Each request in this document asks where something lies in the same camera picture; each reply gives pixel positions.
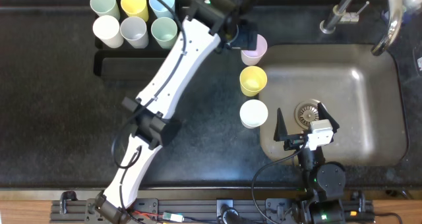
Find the faucet base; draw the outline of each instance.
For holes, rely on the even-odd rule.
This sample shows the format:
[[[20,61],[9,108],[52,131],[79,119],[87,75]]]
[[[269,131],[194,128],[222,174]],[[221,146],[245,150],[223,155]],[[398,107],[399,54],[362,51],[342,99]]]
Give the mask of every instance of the faucet base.
[[[324,23],[325,23],[325,20],[323,20],[323,21],[319,24],[319,29],[322,31],[322,33],[324,33],[324,34],[333,34],[333,33],[334,33],[334,31],[336,30],[336,27],[334,27],[332,30],[325,29],[325,28],[324,28]]]

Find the black countertop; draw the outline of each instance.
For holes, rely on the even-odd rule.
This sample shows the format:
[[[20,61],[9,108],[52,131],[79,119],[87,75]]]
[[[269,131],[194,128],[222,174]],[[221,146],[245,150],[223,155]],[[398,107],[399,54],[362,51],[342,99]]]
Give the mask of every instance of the black countertop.
[[[129,116],[120,103],[134,98],[147,81],[108,82],[93,74],[97,49],[89,0],[0,1],[0,187],[106,187],[117,170],[111,140]],[[379,18],[386,0],[371,0],[359,24],[322,34],[320,21],[339,1],[261,1],[245,18],[258,23],[269,46],[376,43],[386,30]],[[351,9],[364,1],[356,0]],[[346,167],[350,188],[422,185],[422,78],[415,64],[422,56],[421,27],[418,16],[390,48],[398,64],[408,153],[393,167]],[[177,106],[183,127],[154,158],[142,188],[249,186],[259,167],[270,162],[259,130],[240,123],[239,108],[248,100],[239,89],[243,68],[238,51],[205,60]],[[299,171],[289,165],[269,168],[259,179],[259,186],[301,187]]]

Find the stainless steel sink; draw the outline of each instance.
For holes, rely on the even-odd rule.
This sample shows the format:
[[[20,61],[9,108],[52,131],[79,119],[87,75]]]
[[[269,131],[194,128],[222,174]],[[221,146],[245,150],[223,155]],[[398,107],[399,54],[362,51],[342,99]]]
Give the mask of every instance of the stainless steel sink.
[[[321,101],[340,124],[334,142],[323,147],[327,161],[344,165],[395,165],[407,149],[396,64],[371,45],[277,45],[259,65],[268,76],[259,100],[268,107],[260,143],[272,160],[292,153],[273,141],[276,110],[289,134],[318,119]]]

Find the wooden floor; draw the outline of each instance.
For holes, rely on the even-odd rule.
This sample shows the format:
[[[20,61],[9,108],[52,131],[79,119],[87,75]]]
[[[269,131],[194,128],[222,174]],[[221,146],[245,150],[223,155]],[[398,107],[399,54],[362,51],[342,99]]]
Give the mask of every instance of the wooden floor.
[[[0,201],[0,224],[46,224],[50,201]],[[395,212],[405,224],[422,224],[422,200],[375,200],[376,213]],[[395,217],[377,217],[377,224],[397,224]]]

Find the faucet handle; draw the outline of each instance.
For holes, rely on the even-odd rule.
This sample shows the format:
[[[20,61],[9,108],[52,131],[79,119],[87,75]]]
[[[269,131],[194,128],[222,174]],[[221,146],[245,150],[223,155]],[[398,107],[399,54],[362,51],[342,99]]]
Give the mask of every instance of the faucet handle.
[[[357,13],[344,13],[343,17],[340,19],[339,24],[354,24],[359,22],[359,14],[368,7],[369,1],[367,1],[363,7],[361,7]]]

